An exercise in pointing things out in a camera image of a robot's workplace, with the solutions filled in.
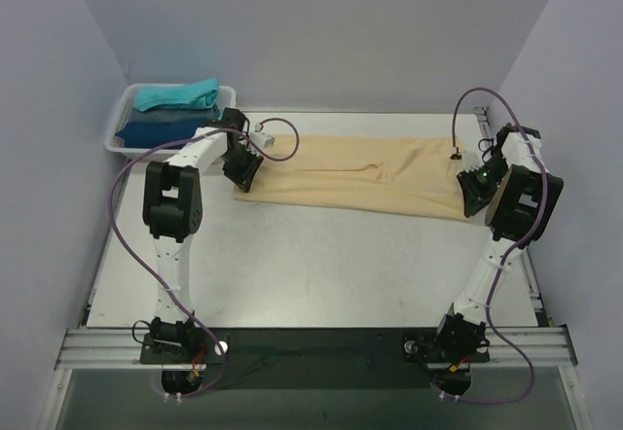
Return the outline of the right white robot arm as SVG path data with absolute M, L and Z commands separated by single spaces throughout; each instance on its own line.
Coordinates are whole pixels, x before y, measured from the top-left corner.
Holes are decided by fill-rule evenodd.
M 458 361 L 489 344 L 487 314 L 495 292 L 512 262 L 547 227 L 565 181 L 547 169 L 540 148 L 537 130 L 508 124 L 496 134 L 489 159 L 458 174 L 464 215 L 485 210 L 491 238 L 431 337 L 432 350 L 442 359 Z

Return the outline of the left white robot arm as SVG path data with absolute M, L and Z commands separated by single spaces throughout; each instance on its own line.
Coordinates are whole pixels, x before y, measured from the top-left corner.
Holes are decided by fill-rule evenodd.
M 201 175 L 215 161 L 239 190 L 250 191 L 263 157 L 239 136 L 247 118 L 227 108 L 220 121 L 200 127 L 198 139 L 165 161 L 150 162 L 145 171 L 142 218 L 156 250 L 159 291 L 150 339 L 162 344 L 174 362 L 185 363 L 200 352 L 205 331 L 197 326 L 190 294 L 190 252 L 203 216 Z

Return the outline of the cream yellow t shirt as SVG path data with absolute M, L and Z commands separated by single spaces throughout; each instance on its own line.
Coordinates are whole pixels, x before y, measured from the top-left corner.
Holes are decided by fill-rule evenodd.
M 304 135 L 288 161 L 264 161 L 239 201 L 465 221 L 448 137 Z

